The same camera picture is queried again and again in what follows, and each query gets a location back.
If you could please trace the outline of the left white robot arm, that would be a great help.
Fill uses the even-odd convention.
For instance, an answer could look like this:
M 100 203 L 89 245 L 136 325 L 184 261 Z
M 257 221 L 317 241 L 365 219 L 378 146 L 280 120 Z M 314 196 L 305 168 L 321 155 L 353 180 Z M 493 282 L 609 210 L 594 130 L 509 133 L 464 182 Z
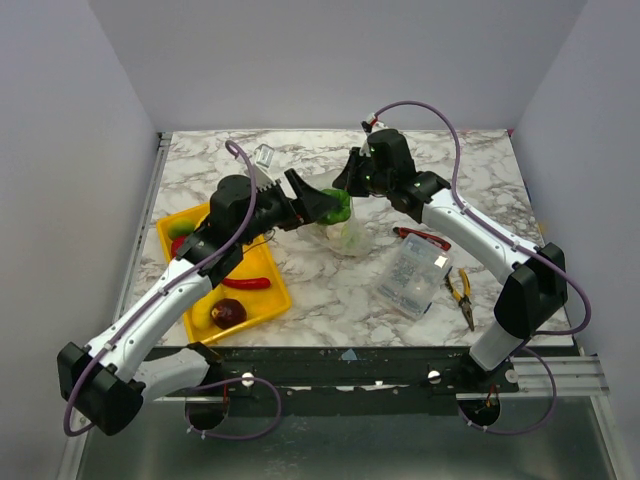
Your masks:
M 127 427 L 143 405 L 146 383 L 134 376 L 168 328 L 215 289 L 243 260 L 243 247 L 272 229 L 312 224 L 340 206 L 338 199 L 285 173 L 295 195 L 277 182 L 260 187 L 255 174 L 223 178 L 209 213 L 188 235 L 153 287 L 123 317 L 84 346 L 73 342 L 57 355 L 63 430 L 78 411 L 91 427 L 112 436 Z

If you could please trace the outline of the clear zip top bag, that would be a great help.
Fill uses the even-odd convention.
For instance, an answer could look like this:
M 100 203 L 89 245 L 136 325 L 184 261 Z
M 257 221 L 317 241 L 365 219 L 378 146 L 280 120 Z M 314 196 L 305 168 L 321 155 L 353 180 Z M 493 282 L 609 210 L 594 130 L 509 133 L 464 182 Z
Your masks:
M 310 186 L 337 198 L 341 208 L 330 212 L 320 223 L 301 227 L 298 236 L 338 255 L 362 257 L 371 251 L 372 238 L 356 216 L 352 197 L 345 190 L 332 186 L 337 175 L 337 170 L 330 170 L 306 179 Z

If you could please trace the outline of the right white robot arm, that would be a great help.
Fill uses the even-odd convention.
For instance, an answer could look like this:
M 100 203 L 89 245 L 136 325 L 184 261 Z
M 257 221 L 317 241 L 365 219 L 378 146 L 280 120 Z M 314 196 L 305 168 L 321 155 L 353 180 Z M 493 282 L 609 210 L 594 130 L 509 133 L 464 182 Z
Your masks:
M 454 197 L 451 184 L 417 170 L 407 140 L 395 129 L 370 134 L 353 147 L 333 187 L 353 197 L 380 195 L 414 221 L 453 240 L 501 284 L 494 322 L 472 345 L 460 379 L 480 392 L 496 380 L 496 368 L 566 303 L 565 256 L 549 243 L 541 250 Z

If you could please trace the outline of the dark red apple front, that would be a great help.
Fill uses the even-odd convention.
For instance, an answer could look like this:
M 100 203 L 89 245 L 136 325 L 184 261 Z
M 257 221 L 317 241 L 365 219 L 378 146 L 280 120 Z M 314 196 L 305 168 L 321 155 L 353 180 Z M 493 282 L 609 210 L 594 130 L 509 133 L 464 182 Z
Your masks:
M 210 312 L 213 324 L 222 330 L 235 327 L 247 320 L 245 307 L 235 299 L 223 298 L 213 305 Z

